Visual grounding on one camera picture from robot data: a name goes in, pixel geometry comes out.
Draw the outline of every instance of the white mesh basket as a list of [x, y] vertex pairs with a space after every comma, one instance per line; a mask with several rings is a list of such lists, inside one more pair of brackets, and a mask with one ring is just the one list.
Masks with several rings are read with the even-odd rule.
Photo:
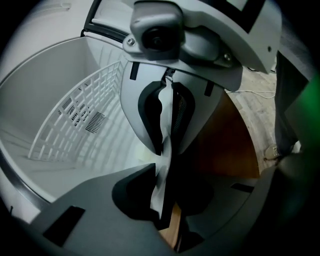
[[81, 142], [102, 121], [99, 111], [108, 99], [118, 97], [124, 64], [114, 62], [74, 86], [42, 123], [28, 158], [42, 161], [75, 161]]

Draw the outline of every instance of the wooden floor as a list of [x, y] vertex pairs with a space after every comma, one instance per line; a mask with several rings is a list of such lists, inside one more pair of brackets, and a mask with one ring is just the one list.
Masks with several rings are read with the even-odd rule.
[[[243, 68], [242, 82], [239, 90], [276, 91], [277, 75], [252, 72]], [[270, 97], [272, 93], [261, 93]], [[250, 133], [259, 171], [275, 164], [264, 160], [266, 148], [275, 143], [275, 99], [265, 99], [252, 92], [232, 92], [229, 97], [240, 112]]]

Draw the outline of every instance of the gray fabric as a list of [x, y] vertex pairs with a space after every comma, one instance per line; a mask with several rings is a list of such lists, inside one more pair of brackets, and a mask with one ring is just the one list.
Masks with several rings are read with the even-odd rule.
[[299, 39], [291, 23], [282, 16], [282, 34], [279, 52], [310, 81], [317, 72], [308, 48]]
[[276, 58], [275, 141], [278, 152], [289, 155], [298, 138], [291, 128], [285, 111], [299, 96], [308, 80], [280, 52]]

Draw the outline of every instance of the green object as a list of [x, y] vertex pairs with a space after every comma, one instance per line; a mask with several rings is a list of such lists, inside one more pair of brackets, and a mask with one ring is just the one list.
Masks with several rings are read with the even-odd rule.
[[303, 149], [320, 147], [320, 75], [317, 74], [285, 115]]

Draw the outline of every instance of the screw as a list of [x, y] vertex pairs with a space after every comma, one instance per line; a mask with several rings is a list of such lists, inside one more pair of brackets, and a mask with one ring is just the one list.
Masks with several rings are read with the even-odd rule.
[[224, 54], [224, 58], [229, 62], [231, 61], [231, 55], [229, 53]]
[[133, 38], [130, 38], [128, 39], [128, 41], [126, 41], [126, 43], [128, 46], [133, 46], [136, 43], [136, 41]]

